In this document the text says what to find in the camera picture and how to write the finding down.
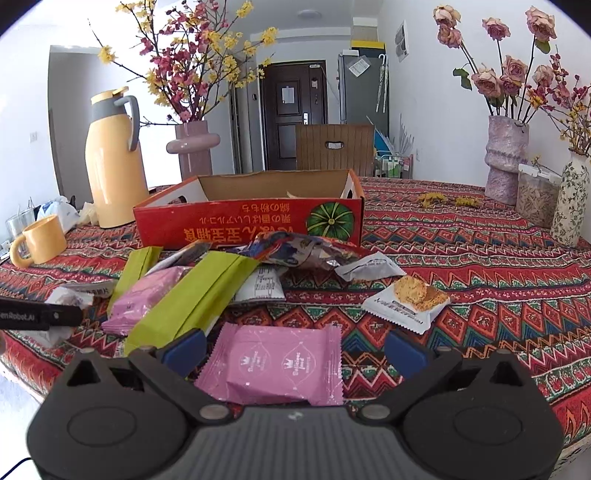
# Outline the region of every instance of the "yellow mug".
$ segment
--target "yellow mug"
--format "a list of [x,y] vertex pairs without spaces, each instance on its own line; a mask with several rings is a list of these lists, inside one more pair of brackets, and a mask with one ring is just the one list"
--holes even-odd
[[[18,247],[26,242],[31,253],[30,258],[23,258]],[[32,223],[22,231],[22,235],[10,246],[10,260],[18,268],[27,268],[31,264],[42,264],[61,254],[67,248],[66,237],[61,229],[57,215],[50,215]]]

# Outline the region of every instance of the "plastic container with dried food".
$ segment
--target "plastic container with dried food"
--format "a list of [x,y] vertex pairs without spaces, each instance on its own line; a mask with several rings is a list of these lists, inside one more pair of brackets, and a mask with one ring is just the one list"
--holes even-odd
[[543,167],[520,164],[515,210],[536,226],[550,228],[560,191],[560,175]]

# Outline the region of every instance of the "door frame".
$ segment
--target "door frame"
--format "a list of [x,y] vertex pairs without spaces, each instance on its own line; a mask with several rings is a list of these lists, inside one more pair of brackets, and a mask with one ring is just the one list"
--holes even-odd
[[[276,63],[271,63],[271,66],[289,66],[289,65],[320,65],[320,70],[322,71],[322,79],[323,81],[320,82],[322,86],[322,92],[324,97],[324,105],[322,106],[322,124],[327,124],[329,121],[329,105],[328,105],[328,88],[327,82],[328,78],[326,76],[326,60],[300,60],[300,61],[278,61]],[[261,99],[261,132],[262,132],[262,153],[263,153],[263,165],[265,166],[265,170],[269,169],[269,154],[268,154],[268,142],[267,142],[267,106],[265,104],[265,89],[267,86],[265,85],[266,77],[259,79],[259,98]]]

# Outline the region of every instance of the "refrigerator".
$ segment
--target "refrigerator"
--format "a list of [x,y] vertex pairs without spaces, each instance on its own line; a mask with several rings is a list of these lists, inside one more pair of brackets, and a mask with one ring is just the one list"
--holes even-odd
[[339,55],[339,90],[340,90],[340,122],[341,124],[359,125],[371,122],[384,135],[389,135],[389,92],[386,101],[386,112],[383,112],[384,86],[380,95],[379,109],[375,107],[378,101],[379,77],[382,60],[370,58],[370,66],[356,77],[348,65],[359,57]]

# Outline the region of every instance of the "white floor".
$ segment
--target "white floor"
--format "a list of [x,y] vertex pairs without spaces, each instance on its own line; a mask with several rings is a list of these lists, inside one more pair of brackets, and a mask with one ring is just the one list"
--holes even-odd
[[[29,456],[25,437],[38,408],[35,399],[19,385],[0,375],[0,476],[19,460]],[[552,480],[590,479],[591,449],[552,477]],[[15,470],[7,480],[40,480],[40,477],[29,461]]]

